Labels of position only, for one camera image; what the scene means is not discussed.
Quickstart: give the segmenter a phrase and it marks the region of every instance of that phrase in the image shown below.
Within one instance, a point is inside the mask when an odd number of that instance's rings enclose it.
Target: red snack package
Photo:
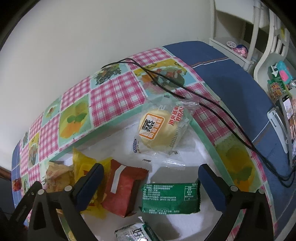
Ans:
[[[127,167],[112,159],[103,208],[123,218],[132,215],[140,183],[147,174],[146,169]]]

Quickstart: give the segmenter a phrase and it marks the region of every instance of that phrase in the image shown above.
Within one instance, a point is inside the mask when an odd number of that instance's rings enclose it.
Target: white plastic chair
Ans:
[[[254,69],[254,80],[268,93],[268,67],[284,60],[289,49],[290,33],[280,19],[269,10],[269,35],[265,52]]]

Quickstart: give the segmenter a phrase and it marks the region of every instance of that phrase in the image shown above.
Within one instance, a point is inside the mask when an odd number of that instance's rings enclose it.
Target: black wire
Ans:
[[[206,105],[204,105],[204,104],[202,104],[202,103],[199,103],[201,106],[203,106],[204,108],[206,108],[206,109],[208,109],[209,111],[211,111],[214,115],[216,115],[224,124],[225,124],[225,126],[234,134],[234,136],[236,137],[236,138],[238,138],[238,140],[239,141],[241,141],[246,147],[248,147],[250,150],[252,150],[252,151],[254,151],[255,153],[257,153],[260,157],[261,157],[261,159],[262,159],[262,161],[263,161],[263,163],[266,165],[266,167],[278,178],[278,180],[280,181],[280,183],[284,186],[284,187],[291,187],[292,186],[292,184],[293,184],[293,182],[294,182],[294,179],[295,179],[295,171],[296,171],[296,169],[294,168],[292,171],[291,171],[291,173],[289,174],[289,175],[287,175],[287,176],[282,176],[282,175],[280,175],[278,172],[277,172],[277,170],[276,170],[276,168],[274,167],[274,165],[269,161],[269,160],[267,160],[267,158],[266,157],[264,157],[258,150],[257,150],[257,148],[254,146],[254,144],[252,143],[252,141],[249,139],[249,137],[247,136],[247,134],[244,132],[244,130],[241,128],[241,126],[236,122],[236,120],[223,108],[223,107],[221,107],[219,104],[217,104],[216,102],[214,102],[214,101],[212,101],[211,99],[208,99],[208,98],[206,98],[206,97],[204,97],[204,96],[202,96],[202,95],[200,95],[200,94],[198,94],[198,93],[196,93],[196,92],[194,92],[194,91],[192,91],[192,90],[190,90],[190,89],[188,89],[188,88],[186,88],[186,87],[184,87],[184,86],[182,86],[182,85],[180,85],[179,83],[177,83],[177,82],[175,82],[174,80],[172,80],[172,79],[170,79],[170,78],[168,78],[168,77],[166,77],[166,76],[164,76],[164,75],[162,75],[162,74],[160,74],[160,73],[158,73],[158,72],[155,72],[155,71],[152,71],[152,70],[149,70],[149,69],[146,69],[146,68],[144,68],[143,66],[141,66],[139,63],[137,63],[135,60],[133,60],[133,59],[131,59],[131,58],[125,58],[125,59],[122,59],[122,60],[120,60],[120,61],[117,61],[117,62],[113,62],[113,63],[110,63],[110,64],[107,64],[107,65],[105,65],[105,66],[103,66],[102,67],[102,69],[103,68],[105,68],[105,67],[107,67],[107,66],[109,66],[109,65],[114,65],[114,64],[119,64],[119,63],[123,63],[123,64],[134,64],[134,65],[136,65],[136,66],[138,66],[138,67],[140,67],[143,71],[145,71],[148,75],[149,75],[149,77],[152,79],[152,81],[157,85],[157,86],[159,86],[160,88],[162,88],[164,91],[166,91],[166,92],[168,92],[168,93],[170,93],[170,94],[172,94],[173,96],[175,96],[175,97],[178,97],[178,98],[181,98],[181,99],[185,99],[185,97],[183,97],[183,96],[181,96],[181,95],[178,95],[178,94],[176,94],[176,93],[174,93],[174,92],[171,92],[170,90],[168,90],[168,89],[166,89],[166,88],[164,88],[163,86],[161,86],[158,82],[157,82],[157,80],[155,80],[154,79],[154,77],[150,74],[150,73],[153,73],[153,74],[155,74],[155,75],[158,75],[158,76],[161,76],[161,77],[163,77],[163,78],[165,78],[165,79],[167,79],[168,81],[170,81],[170,82],[172,82],[173,84],[175,84],[175,85],[177,85],[177,86],[179,86],[179,87],[181,87],[182,89],[184,89],[184,90],[186,90],[186,91],[188,91],[188,92],[190,92],[190,93],[192,93],[192,94],[194,94],[194,95],[196,95],[196,96],[198,96],[198,97],[200,97],[200,98],[202,98],[202,99],[205,99],[205,100],[207,100],[207,101],[209,101],[210,103],[212,103],[212,104],[214,104],[215,106],[217,106],[218,108],[220,108],[222,111],[224,111],[227,115],[228,115],[228,117],[235,123],[235,125],[239,128],[239,130],[242,132],[242,134],[244,135],[244,137],[249,141],[249,143],[251,144],[251,146],[249,146],[244,140],[242,140],[236,133],[235,133],[235,131],[234,130],[232,130],[231,129],[231,127],[222,119],[222,117],[220,117],[215,111],[213,111],[212,109],[210,109],[208,106],[206,106]],[[286,185],[285,183],[283,183],[282,181],[288,181],[289,179],[290,179],[290,177],[292,176],[292,174],[294,174],[294,176],[293,176],[293,180],[292,180],[292,183],[291,184],[289,184],[289,185]]]

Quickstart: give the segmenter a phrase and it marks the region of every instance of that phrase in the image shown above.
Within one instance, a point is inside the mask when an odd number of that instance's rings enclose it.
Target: yellow snack package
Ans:
[[[98,187],[98,190],[95,192],[93,198],[91,199],[87,209],[85,209],[81,213],[87,213],[101,219],[104,219],[106,217],[106,210],[102,207],[101,202],[103,201],[104,191],[111,169],[111,160],[112,157],[108,157],[98,162],[104,167],[104,177],[101,184]],[[75,183],[79,180],[80,177],[85,176],[96,163],[97,161],[95,159],[90,158],[78,151],[77,149],[73,148],[73,166]]]

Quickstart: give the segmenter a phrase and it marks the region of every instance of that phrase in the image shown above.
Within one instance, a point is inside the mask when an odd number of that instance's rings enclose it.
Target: blue logo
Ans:
[[[134,151],[134,153],[137,152],[137,139],[135,139],[135,140],[133,141],[133,151]]]

